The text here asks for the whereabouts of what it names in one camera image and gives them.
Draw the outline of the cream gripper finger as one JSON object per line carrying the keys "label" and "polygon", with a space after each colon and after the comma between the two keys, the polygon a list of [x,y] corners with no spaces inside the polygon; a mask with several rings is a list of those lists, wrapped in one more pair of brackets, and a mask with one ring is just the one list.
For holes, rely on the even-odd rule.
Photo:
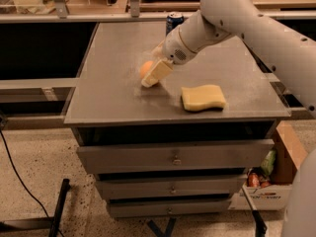
{"label": "cream gripper finger", "polygon": [[153,61],[153,65],[147,72],[145,77],[141,79],[141,84],[150,88],[157,84],[160,80],[167,77],[173,71],[173,62],[167,59],[159,59]]}
{"label": "cream gripper finger", "polygon": [[165,55],[163,54],[163,44],[164,42],[161,41],[156,47],[154,47],[151,51],[151,55],[155,58],[155,59],[161,59],[164,58]]}

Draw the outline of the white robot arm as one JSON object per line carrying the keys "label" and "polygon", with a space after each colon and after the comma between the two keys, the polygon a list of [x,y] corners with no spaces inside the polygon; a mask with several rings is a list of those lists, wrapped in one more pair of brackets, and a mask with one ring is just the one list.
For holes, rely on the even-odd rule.
{"label": "white robot arm", "polygon": [[[316,42],[262,14],[250,0],[200,0],[199,10],[154,48],[167,63],[185,64],[205,47],[236,36],[316,117]],[[295,174],[281,237],[316,237],[316,151]]]}

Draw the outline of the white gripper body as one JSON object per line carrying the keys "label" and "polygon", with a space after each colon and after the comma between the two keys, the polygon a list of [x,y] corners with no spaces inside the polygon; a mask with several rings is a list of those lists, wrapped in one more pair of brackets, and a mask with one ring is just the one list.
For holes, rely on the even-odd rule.
{"label": "white gripper body", "polygon": [[175,64],[186,64],[195,58],[196,54],[189,50],[182,41],[180,29],[180,27],[176,27],[166,35],[162,45],[162,53]]}

